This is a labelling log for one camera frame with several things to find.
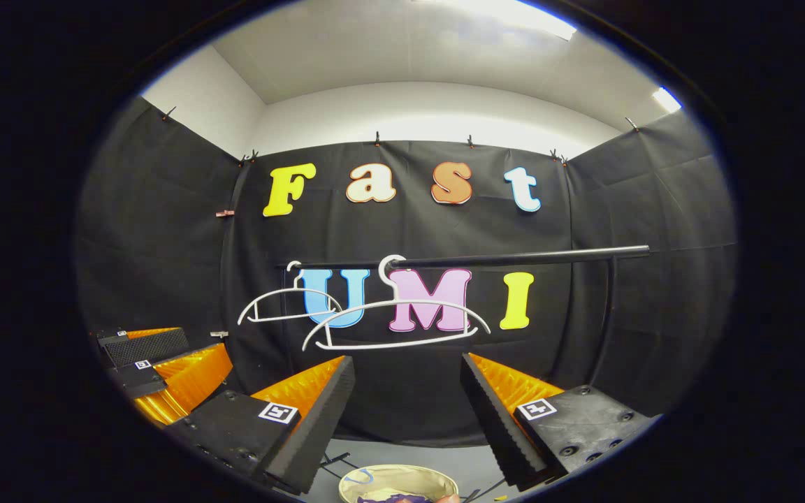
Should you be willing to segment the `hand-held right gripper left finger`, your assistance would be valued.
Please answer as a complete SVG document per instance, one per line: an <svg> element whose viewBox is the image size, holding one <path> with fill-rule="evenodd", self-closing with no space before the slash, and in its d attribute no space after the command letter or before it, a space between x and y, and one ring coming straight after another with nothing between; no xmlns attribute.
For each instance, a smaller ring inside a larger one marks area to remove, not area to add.
<svg viewBox="0 0 805 503"><path fill-rule="evenodd" d="M340 356L255 395L223 391L165 433L244 483L305 494L355 382L354 360Z"/></svg>

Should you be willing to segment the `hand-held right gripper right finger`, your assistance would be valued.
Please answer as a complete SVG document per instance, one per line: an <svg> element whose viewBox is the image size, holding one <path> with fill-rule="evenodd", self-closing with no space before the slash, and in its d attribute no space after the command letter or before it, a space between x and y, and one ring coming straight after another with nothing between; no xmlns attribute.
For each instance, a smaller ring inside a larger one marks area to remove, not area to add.
<svg viewBox="0 0 805 503"><path fill-rule="evenodd" d="M461 356L460 381L505 483L518 490L600 464L659 419L594 386L565 391L475 353Z"/></svg>

